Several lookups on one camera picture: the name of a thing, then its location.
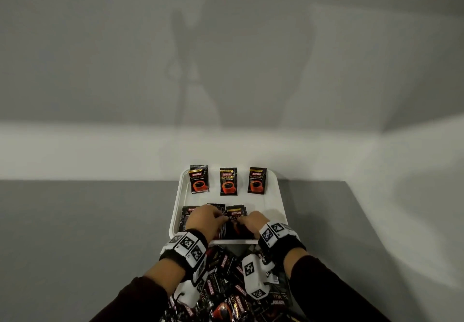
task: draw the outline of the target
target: person's left hand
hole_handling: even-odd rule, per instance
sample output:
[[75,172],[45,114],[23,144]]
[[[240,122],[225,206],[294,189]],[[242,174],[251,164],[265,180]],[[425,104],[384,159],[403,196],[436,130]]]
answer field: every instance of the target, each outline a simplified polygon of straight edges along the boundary
[[220,209],[213,205],[203,205],[195,208],[189,215],[185,229],[200,231],[209,243],[215,236],[221,225],[229,220]]

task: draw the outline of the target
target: person's right hand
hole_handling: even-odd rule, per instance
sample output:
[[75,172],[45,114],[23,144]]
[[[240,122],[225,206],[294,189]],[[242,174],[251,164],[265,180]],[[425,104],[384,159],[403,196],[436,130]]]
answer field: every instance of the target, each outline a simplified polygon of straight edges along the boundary
[[259,230],[269,222],[269,219],[259,211],[253,211],[247,216],[238,217],[237,221],[245,225],[251,231],[255,238],[259,239]]

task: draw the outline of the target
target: pile of coffee sachets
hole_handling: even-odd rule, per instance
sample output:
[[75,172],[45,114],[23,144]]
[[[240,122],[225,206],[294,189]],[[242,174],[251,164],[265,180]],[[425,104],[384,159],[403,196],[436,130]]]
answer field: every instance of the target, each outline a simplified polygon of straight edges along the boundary
[[258,245],[251,245],[238,257],[228,249],[213,246],[206,252],[208,278],[196,307],[189,308],[169,298],[169,308],[160,322],[305,322],[293,313],[290,289],[282,267],[275,267],[270,293],[261,300],[251,298],[246,290],[242,257],[255,253],[266,257]]
[[[247,216],[247,208],[244,205],[231,205],[226,206],[224,204],[209,204],[217,207],[221,210],[224,216],[228,216],[229,220],[223,225],[217,233],[215,240],[217,239],[254,239],[253,233],[250,232],[246,226],[241,225],[237,222],[237,218],[241,216]],[[190,214],[197,206],[184,206],[181,213],[181,221],[179,223],[178,231],[185,231],[185,224],[189,219]]]

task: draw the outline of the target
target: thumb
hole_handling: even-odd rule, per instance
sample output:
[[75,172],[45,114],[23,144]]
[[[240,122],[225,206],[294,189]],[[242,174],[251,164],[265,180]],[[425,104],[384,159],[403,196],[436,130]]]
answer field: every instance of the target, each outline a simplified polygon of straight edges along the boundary
[[228,216],[221,216],[216,218],[217,225],[221,226],[229,220]]

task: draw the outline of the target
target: red mug image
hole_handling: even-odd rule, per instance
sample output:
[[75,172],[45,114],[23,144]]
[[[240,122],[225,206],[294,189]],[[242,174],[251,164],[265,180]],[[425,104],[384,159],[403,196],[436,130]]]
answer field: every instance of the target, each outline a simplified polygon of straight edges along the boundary
[[208,186],[205,184],[203,180],[195,181],[193,187],[194,187],[194,191],[208,190]]
[[237,189],[235,188],[235,185],[231,181],[226,181],[225,183],[222,184],[222,191],[224,194],[233,194]]
[[261,180],[250,181],[250,189],[252,192],[264,192],[263,183],[261,183]]

